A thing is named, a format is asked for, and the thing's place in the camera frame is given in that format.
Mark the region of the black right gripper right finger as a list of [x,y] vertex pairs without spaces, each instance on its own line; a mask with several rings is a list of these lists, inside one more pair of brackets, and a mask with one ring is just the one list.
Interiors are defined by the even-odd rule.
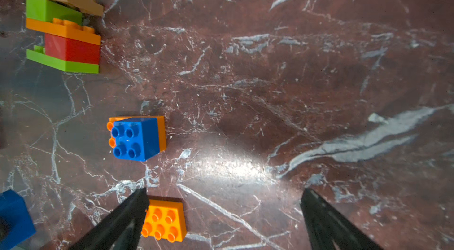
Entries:
[[300,206],[313,250],[380,250],[382,248],[313,189],[304,190]]

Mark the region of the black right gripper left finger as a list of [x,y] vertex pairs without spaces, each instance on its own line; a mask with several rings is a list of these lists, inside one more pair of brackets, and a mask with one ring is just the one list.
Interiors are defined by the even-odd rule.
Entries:
[[71,250],[136,250],[148,209],[147,189],[136,190]]

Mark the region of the orange lego brick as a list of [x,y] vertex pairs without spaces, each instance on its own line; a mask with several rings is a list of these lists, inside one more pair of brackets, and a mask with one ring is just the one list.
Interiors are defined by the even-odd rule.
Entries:
[[109,132],[111,132],[112,128],[114,127],[114,123],[117,121],[129,119],[129,118],[156,118],[158,124],[158,138],[159,138],[159,145],[160,145],[160,152],[165,151],[167,149],[167,141],[166,141],[166,130],[165,130],[165,121],[164,116],[117,116],[109,118],[109,121],[106,124],[106,127]]
[[141,230],[144,238],[154,237],[157,241],[183,242],[186,237],[186,221],[183,203],[168,200],[149,200]]
[[95,34],[95,30],[92,27],[81,26],[69,20],[54,18],[52,22],[45,22],[27,18],[26,27],[30,30],[56,35],[58,37],[74,39],[84,43],[94,45],[101,44],[101,36]]

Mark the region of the blue lego brick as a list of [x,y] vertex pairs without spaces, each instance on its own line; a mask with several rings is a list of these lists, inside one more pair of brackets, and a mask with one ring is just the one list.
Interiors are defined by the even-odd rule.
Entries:
[[1,193],[1,249],[11,250],[36,233],[24,199],[7,190]]
[[122,160],[147,161],[161,152],[157,118],[128,118],[114,123],[113,155]]

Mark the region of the orange lego brick front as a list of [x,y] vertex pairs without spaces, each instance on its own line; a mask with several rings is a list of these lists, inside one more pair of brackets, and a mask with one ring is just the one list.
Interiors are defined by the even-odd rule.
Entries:
[[158,124],[158,138],[159,138],[159,145],[160,145],[160,152],[165,151],[167,149],[167,141],[166,141],[166,130],[165,130],[165,121],[164,116],[117,116],[109,118],[109,121],[106,124],[106,127],[109,132],[111,132],[112,128],[114,127],[114,123],[117,121],[129,119],[129,118],[156,118]]

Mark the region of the red lego brick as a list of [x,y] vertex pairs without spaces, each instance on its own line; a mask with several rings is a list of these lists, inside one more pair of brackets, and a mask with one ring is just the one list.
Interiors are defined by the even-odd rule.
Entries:
[[46,55],[64,61],[99,65],[100,45],[85,43],[75,39],[45,34]]

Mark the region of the long green lego brick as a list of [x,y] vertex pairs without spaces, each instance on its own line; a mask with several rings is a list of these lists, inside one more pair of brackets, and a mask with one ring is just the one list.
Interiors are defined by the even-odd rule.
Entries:
[[51,57],[44,53],[42,46],[35,45],[32,50],[27,49],[26,57],[31,61],[68,73],[99,73],[99,65],[97,64],[66,61]]

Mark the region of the small green lego brick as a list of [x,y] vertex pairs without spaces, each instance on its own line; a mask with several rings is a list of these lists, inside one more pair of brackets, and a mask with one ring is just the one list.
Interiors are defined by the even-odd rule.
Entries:
[[26,0],[26,17],[44,22],[53,22],[53,19],[57,18],[78,25],[82,25],[83,21],[81,12],[50,0]]

